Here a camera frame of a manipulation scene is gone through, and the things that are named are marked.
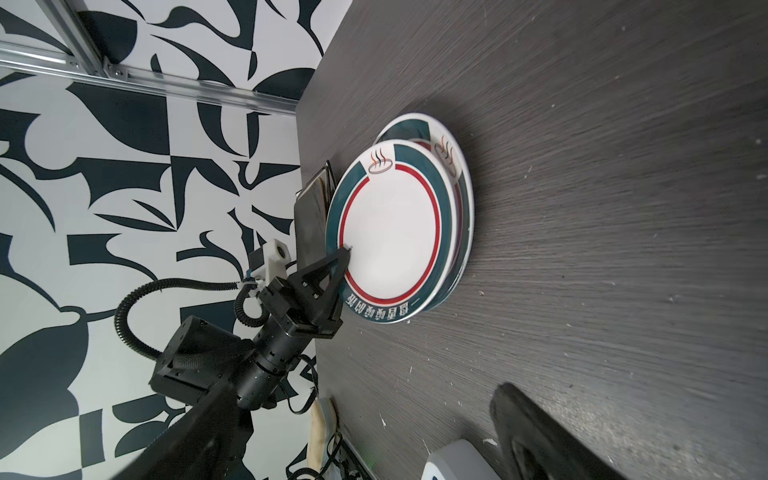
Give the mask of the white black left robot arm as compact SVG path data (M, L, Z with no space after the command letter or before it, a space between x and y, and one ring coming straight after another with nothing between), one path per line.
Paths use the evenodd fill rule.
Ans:
M120 340L154 361L151 388L187 405L195 405L220 385L235 391L237 406L246 411L274 407L275 391L314 339L331 339L342 325L340 290L351 252L340 247L325 258L286 278L267 284L254 280L203 282L184 278L152 281L129 293L114 315ZM141 341L130 329L128 315L143 297L182 288L237 291L237 319L257 330L243 339L199 317L189 316L165 350Z

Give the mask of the black square plate gold rim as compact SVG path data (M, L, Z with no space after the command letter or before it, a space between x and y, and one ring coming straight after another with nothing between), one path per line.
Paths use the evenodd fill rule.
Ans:
M326 255L325 232L336 179L329 160L305 183L294 204L297 268L302 269Z

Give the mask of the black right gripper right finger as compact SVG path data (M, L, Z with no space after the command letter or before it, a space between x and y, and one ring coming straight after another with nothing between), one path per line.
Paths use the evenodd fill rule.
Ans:
M510 479L621 479L623 475L511 383L489 407Z

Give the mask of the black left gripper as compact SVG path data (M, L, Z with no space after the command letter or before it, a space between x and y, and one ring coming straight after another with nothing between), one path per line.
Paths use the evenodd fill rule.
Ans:
M331 339L343 324L340 291L350 257L339 247L287 279L275 278L258 299L289 337Z

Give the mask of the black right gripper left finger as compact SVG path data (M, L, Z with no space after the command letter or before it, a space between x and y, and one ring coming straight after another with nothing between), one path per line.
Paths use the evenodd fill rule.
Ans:
M252 418L235 388L215 387L155 439L117 479L223 479L242 461Z

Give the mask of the small white round plate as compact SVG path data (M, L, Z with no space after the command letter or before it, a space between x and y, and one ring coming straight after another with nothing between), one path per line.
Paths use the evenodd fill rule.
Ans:
M469 166L455 136L442 122L425 113L413 112L396 117L379 132L374 142L391 139L413 141L432 152L441 160L452 182L458 213L457 246L444 284L425 308L429 311L453 293L469 262L475 227L475 202Z

